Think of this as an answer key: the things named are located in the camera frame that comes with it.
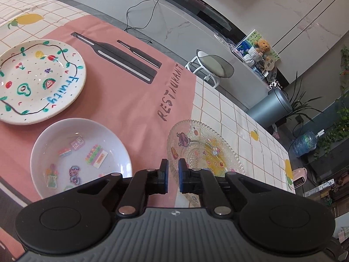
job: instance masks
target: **stool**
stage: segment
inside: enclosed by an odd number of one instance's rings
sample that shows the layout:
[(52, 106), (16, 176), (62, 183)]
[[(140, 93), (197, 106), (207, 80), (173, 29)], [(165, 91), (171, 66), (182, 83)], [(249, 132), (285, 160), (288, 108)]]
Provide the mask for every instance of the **stool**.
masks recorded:
[(234, 67), (226, 60), (217, 55), (208, 55), (199, 49), (197, 50), (197, 55), (185, 67), (191, 71), (191, 65), (196, 61), (200, 66), (193, 73), (196, 74), (203, 69), (206, 75), (204, 80), (207, 82), (211, 78), (214, 82), (214, 89), (221, 82), (221, 78), (230, 78), (234, 74)]

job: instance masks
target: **gray gripper base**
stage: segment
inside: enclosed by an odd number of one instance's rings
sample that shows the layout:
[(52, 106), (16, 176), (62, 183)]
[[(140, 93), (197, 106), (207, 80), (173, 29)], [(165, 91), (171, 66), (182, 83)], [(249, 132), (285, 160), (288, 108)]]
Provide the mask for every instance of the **gray gripper base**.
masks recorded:
[(323, 252), (307, 257), (280, 257), (265, 253), (246, 242), (233, 222), (215, 219), (209, 216), (205, 209), (147, 208), (138, 218), (120, 220), (109, 237), (84, 252), (59, 257), (26, 252), (18, 261), (330, 262), (332, 260)]

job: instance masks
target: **tablecloth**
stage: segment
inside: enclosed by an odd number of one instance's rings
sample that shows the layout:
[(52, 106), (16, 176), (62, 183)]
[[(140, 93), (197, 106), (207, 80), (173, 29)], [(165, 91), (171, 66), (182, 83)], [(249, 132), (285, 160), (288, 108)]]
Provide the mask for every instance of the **tablecloth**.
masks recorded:
[[(112, 130), (124, 143), (133, 172), (158, 168), (166, 158), (171, 127), (180, 120), (198, 120), (222, 135), (239, 155), (247, 176), (294, 193), (285, 173), (290, 169), (288, 154), (280, 143), (224, 95), (151, 46), (56, 0), (0, 0), (0, 22), (0, 53), (23, 41), (56, 39), (78, 50), (87, 68), (81, 95), (64, 112), (29, 126), (0, 123), (0, 257), (4, 261), (23, 252), (14, 230), (15, 216), (40, 199), (30, 177), (31, 149), (46, 127), (64, 118), (88, 118)], [(71, 36), (72, 32), (129, 53), (117, 42), (122, 40), (162, 66), (152, 83), (146, 83), (100, 58), (88, 44)], [(171, 107), (164, 105), (167, 100)], [(171, 174), (169, 185), (169, 193), (151, 196), (150, 205), (188, 207)]]

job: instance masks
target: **metal pivot screw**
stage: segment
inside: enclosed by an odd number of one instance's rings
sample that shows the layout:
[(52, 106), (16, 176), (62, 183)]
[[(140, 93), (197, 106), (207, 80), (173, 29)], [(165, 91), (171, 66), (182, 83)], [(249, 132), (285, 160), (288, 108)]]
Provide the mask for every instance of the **metal pivot screw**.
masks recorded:
[(217, 215), (228, 215), (231, 212), (231, 208), (228, 208), (225, 206), (219, 206), (219, 207), (215, 207), (214, 211)]
[(136, 211), (136, 209), (132, 206), (122, 206), (119, 208), (119, 213), (121, 215), (131, 215)]

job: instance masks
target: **hand-painted plate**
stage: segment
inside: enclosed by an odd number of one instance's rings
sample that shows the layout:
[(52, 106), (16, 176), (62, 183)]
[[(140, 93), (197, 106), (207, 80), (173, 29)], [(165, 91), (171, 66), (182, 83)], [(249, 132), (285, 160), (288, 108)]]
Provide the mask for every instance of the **hand-painted plate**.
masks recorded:
[[(178, 160), (184, 158), (189, 168), (202, 168), (215, 176), (224, 177), (235, 171), (245, 175), (238, 155), (213, 129), (195, 120), (183, 120), (172, 127), (167, 139), (167, 157), (170, 170), (178, 182)], [(185, 194), (198, 207), (198, 196)]]
[(73, 103), (85, 80), (85, 63), (70, 45), (48, 39), (16, 45), (0, 56), (0, 120), (49, 119)]

